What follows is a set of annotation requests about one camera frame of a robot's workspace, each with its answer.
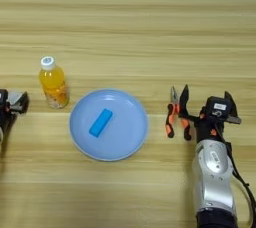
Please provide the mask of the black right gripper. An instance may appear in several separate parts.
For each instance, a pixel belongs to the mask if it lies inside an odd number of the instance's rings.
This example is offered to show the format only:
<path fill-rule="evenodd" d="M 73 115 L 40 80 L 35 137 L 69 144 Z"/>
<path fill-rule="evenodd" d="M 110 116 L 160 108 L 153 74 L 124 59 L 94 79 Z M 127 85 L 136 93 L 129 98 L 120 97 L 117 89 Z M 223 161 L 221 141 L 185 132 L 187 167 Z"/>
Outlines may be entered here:
<path fill-rule="evenodd" d="M 215 140 L 219 142 L 225 142 L 223 137 L 224 123 L 240 124 L 241 119 L 238 117 L 237 107 L 232 95 L 225 91 L 225 99 L 230 102 L 230 115 L 227 118 L 221 118 L 212 115 L 206 115 L 204 113 L 199 116 L 189 115 L 187 111 L 187 102 L 189 100 L 189 88 L 185 86 L 179 100 L 179 117 L 184 118 L 194 123 L 196 130 L 196 141 L 202 140 Z"/>

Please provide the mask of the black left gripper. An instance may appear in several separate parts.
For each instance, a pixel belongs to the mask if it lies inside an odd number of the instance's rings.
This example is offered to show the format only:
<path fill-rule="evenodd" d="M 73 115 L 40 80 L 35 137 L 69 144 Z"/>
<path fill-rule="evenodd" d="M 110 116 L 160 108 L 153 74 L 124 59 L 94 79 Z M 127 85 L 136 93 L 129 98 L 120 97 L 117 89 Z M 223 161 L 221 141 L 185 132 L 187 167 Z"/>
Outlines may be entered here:
<path fill-rule="evenodd" d="M 13 121 L 18 114 L 23 114 L 27 112 L 29 106 L 29 96 L 25 92 L 22 94 L 19 106 L 7 106 L 0 109 L 0 139 L 4 139 L 6 133 L 10 129 Z"/>

